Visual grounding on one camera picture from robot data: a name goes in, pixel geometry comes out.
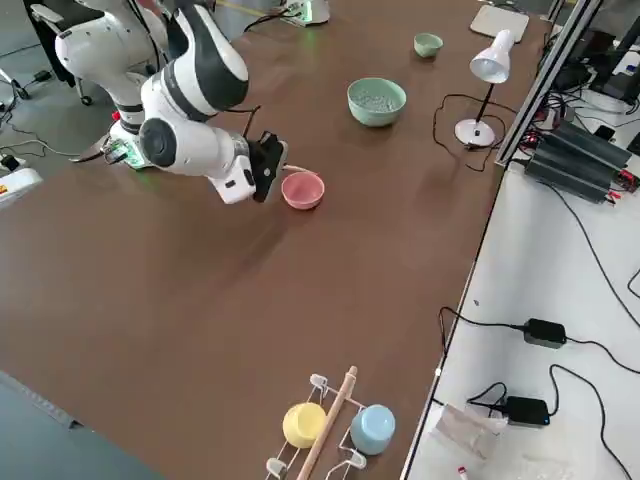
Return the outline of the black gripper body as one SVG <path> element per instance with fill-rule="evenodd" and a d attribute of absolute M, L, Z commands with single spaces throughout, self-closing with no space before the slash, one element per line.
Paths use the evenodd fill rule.
<path fill-rule="evenodd" d="M 253 171 L 255 169 L 266 168 L 266 150 L 259 141 L 250 140 L 249 153 L 252 175 L 254 178 Z"/>

